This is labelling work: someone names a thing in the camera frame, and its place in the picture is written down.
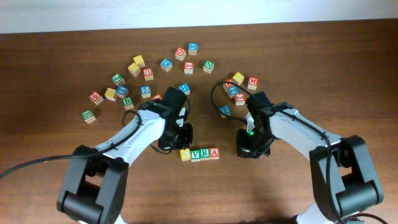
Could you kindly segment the yellow C block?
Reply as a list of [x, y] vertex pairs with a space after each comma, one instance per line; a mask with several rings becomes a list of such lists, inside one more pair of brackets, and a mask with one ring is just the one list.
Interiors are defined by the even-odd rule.
[[180, 150], [180, 158], [182, 161], [189, 161], [191, 159], [190, 149], [181, 149]]

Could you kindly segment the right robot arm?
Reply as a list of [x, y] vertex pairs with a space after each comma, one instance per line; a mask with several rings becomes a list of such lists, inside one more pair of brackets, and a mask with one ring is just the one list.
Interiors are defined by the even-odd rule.
[[350, 223], [384, 200], [363, 138], [328, 132], [292, 105], [271, 103], [264, 92], [251, 95], [246, 106], [246, 129], [236, 137], [239, 157], [269, 156], [272, 143], [281, 139], [310, 161], [315, 201], [291, 223]]

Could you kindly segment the red A block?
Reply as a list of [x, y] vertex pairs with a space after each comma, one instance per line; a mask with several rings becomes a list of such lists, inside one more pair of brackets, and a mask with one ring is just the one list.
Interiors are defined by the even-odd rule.
[[210, 151], [210, 159], [219, 159], [220, 158], [220, 149], [217, 147], [209, 148]]

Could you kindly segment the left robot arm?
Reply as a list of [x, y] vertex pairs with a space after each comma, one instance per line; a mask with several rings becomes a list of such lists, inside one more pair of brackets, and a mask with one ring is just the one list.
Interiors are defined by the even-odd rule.
[[147, 101], [135, 117], [109, 140], [90, 148], [78, 146], [63, 180], [57, 210], [79, 223], [124, 223], [129, 167], [154, 141], [170, 153], [188, 148], [193, 128], [186, 122], [187, 95], [169, 87], [161, 99]]

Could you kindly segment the blue P block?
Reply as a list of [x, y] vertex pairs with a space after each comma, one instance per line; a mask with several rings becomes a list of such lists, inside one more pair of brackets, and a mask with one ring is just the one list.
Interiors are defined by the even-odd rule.
[[221, 106], [219, 108], [219, 111], [220, 111], [220, 115], [222, 118], [225, 118], [225, 117], [231, 115], [231, 109], [228, 105]]

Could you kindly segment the green R block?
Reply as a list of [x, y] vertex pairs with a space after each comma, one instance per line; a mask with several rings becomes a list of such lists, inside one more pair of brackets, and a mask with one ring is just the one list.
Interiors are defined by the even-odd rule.
[[210, 160], [210, 149], [209, 148], [200, 149], [200, 159], [202, 161]]

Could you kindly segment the green V block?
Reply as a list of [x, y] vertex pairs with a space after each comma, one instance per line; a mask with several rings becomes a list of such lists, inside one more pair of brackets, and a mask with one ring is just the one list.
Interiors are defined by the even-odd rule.
[[200, 150], [192, 150], [192, 151], [190, 151], [190, 154], [191, 154], [191, 161], [192, 162], [201, 161]]

